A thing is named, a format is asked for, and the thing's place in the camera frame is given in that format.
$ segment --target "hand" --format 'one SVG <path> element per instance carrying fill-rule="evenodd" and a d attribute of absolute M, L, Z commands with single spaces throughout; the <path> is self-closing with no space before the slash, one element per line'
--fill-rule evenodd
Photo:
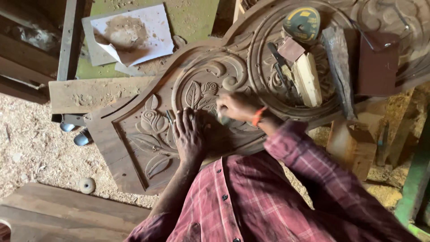
<path fill-rule="evenodd" d="M 240 93 L 222 93 L 216 104 L 219 114 L 243 122 L 252 122 L 255 112 L 261 108 Z"/>
<path fill-rule="evenodd" d="M 181 165 L 187 168 L 200 167 L 207 150 L 196 110 L 185 108 L 183 112 L 178 111 L 173 122 L 173 131 Z"/>

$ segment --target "workbench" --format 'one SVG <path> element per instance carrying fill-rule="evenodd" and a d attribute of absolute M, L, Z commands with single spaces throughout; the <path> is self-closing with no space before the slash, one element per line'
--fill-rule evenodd
<path fill-rule="evenodd" d="M 170 31 L 192 43 L 206 40 L 212 32 L 219 0 L 95 0 L 90 16 L 105 14 L 124 9 L 135 9 L 143 6 L 164 3 L 169 19 Z M 115 71 L 115 63 L 92 66 L 88 55 L 86 40 L 81 49 L 76 79 L 119 78 L 128 74 Z"/>

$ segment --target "carved rose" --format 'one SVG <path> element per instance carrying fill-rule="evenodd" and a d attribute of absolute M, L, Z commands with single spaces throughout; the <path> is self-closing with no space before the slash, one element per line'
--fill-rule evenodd
<path fill-rule="evenodd" d="M 218 92 L 218 85 L 215 82 L 207 82 L 203 86 L 202 94 L 203 96 L 209 95 L 213 96 Z"/>
<path fill-rule="evenodd" d="M 169 125 L 166 117 L 161 116 L 155 110 L 145 110 L 140 121 L 142 128 L 150 134 L 164 132 Z"/>

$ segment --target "man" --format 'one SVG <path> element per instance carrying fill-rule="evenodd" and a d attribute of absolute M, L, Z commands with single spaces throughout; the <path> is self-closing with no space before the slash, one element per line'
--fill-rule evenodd
<path fill-rule="evenodd" d="M 174 122 L 180 166 L 149 217 L 126 241 L 407 241 L 418 242 L 397 219 L 342 170 L 304 131 L 239 94 L 220 95 L 218 112 L 253 122 L 266 151 L 207 165 L 197 115 Z M 291 187 L 281 160 L 306 186 L 314 210 Z"/>

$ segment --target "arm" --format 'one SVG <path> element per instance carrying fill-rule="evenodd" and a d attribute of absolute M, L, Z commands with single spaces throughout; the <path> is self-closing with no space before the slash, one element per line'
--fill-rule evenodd
<path fill-rule="evenodd" d="M 173 131 L 181 163 L 148 218 L 126 241 L 165 241 L 181 215 L 188 190 L 206 157 L 198 116 L 191 109 L 178 111 Z"/>
<path fill-rule="evenodd" d="M 251 121 L 258 106 L 237 94 L 223 95 L 217 102 L 219 112 L 230 118 Z M 315 145 L 304 132 L 306 123 L 282 120 L 269 111 L 258 126 L 268 138 L 264 147 L 306 186 L 315 209 L 341 217 L 372 231 L 382 240 L 417 241 L 397 219 L 368 194 L 357 178 L 344 171 L 329 154 Z"/>

